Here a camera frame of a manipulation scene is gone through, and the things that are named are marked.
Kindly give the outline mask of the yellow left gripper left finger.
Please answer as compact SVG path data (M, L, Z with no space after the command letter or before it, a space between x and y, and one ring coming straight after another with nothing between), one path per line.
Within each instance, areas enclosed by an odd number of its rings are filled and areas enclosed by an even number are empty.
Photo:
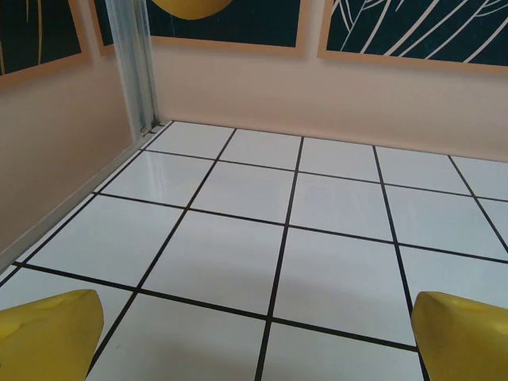
M2 310L1 379L84 380L103 326L103 308L94 290Z

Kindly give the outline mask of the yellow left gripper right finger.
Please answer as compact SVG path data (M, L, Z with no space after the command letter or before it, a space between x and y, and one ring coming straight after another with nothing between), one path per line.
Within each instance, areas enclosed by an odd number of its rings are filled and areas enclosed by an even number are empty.
M411 325L431 380L507 379L506 309L421 292Z

